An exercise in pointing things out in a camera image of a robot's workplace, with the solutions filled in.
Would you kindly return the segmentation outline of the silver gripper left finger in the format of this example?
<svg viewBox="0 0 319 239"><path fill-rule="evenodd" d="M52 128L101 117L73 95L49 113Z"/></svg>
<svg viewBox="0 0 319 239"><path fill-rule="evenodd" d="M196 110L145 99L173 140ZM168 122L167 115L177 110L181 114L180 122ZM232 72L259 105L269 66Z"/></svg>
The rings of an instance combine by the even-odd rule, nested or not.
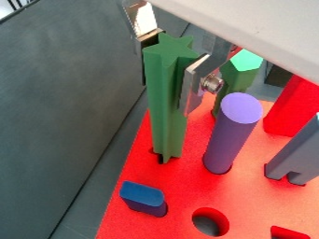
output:
<svg viewBox="0 0 319 239"><path fill-rule="evenodd" d="M143 60L141 50L159 43L159 33L152 5L145 0L120 0L120 8L128 26L135 52Z"/></svg>

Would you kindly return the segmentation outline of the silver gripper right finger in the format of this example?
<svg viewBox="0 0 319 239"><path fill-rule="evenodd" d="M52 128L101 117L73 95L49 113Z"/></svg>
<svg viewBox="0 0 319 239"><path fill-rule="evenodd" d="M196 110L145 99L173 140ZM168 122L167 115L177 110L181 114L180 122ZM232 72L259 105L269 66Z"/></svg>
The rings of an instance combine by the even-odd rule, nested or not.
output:
<svg viewBox="0 0 319 239"><path fill-rule="evenodd" d="M232 43L216 35L203 37L201 47L207 53L185 67L179 96L179 110L184 116L199 107L204 92L217 94L223 79L216 75L217 68L227 62Z"/></svg>

